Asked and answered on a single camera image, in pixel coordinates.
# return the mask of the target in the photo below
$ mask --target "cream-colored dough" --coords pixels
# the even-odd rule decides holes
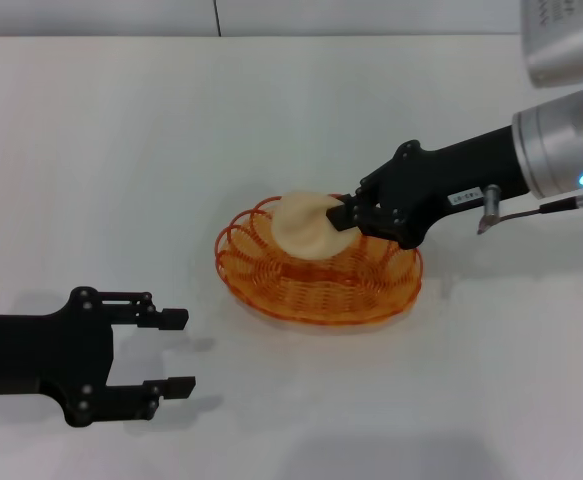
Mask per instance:
[[[357,228],[344,232],[333,228],[326,211],[338,205],[342,202],[320,193],[284,195],[273,211],[273,239],[289,255],[303,260],[322,260],[337,255],[360,233]]]

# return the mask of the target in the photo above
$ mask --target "white table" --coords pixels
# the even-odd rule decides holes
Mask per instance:
[[[479,211],[444,219],[413,312],[362,334],[263,322],[213,268],[260,199],[352,191],[406,140],[564,94],[530,87],[518,42],[0,39],[0,312],[148,290],[188,336],[116,329],[111,382],[198,378],[152,422],[82,430],[0,397],[0,480],[583,479],[583,212],[480,238]]]

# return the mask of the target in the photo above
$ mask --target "orange wire basket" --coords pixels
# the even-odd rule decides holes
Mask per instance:
[[[215,267],[242,302],[280,320],[322,326],[382,323],[409,310],[422,286],[422,257],[360,235],[338,255],[300,260],[271,235],[271,197],[237,215],[215,242]]]

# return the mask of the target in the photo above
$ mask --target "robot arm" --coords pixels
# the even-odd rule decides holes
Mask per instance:
[[[583,82],[583,0],[522,2],[522,38],[536,86]],[[437,151],[412,140],[363,178],[355,195],[330,209],[338,230],[415,248],[439,219],[484,206],[479,233],[516,216],[583,206],[583,195],[499,217],[500,200],[537,198],[583,188],[583,91],[520,112],[512,125]]]

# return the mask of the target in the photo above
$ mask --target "oval basket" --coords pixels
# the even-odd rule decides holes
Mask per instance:
[[[271,235],[279,199],[237,215],[215,242],[218,275],[239,300],[280,320],[329,327],[378,324],[413,306],[422,286],[417,249],[360,235],[326,260],[291,257]]]

